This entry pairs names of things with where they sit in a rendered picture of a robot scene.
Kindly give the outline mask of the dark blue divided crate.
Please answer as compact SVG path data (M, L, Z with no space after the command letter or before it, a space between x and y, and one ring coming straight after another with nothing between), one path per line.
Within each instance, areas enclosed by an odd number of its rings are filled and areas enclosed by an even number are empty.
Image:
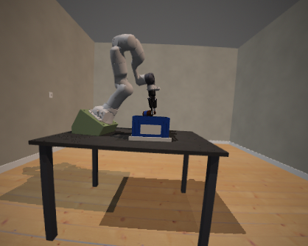
M163 116L133 116L132 136L169 138L169 122Z

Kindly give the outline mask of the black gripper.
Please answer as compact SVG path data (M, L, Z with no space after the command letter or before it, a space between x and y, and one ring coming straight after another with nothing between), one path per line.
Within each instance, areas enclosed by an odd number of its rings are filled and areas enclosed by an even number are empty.
M156 108L157 108L157 99L155 98L155 91L154 90L151 90L151 91L148 91L148 94L149 94L149 97L148 98L148 102L149 102L149 106L151 108L151 114L154 114L153 111L156 112Z

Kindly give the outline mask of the brown glass bottle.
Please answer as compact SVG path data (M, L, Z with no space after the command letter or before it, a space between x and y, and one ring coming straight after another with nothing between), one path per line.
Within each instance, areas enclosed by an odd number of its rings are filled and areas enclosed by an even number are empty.
M154 112L154 114L156 114L156 112L155 111L153 111ZM144 111L143 112L143 116L153 116L154 114L151 114L151 110L146 110L146 111Z

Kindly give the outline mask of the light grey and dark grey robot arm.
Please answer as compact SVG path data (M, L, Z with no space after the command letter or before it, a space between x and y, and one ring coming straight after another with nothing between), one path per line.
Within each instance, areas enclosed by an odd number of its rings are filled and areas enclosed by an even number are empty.
M132 51L133 50L133 51ZM116 92L111 95L107 103L102 106L96 106L93 110L89 110L96 119L106 124L113 124L113 118L119 110L123 101L133 93L133 86L127 81L127 65L124 56L125 51L130 51L133 61L131 66L135 76L137 85L146 85L147 90L159 91L160 87L155 86L154 74L139 75L137 67L143 63L145 59L144 50L134 35L123 34L117 35L112 40L112 48L110 50L111 65L113 69L114 82Z

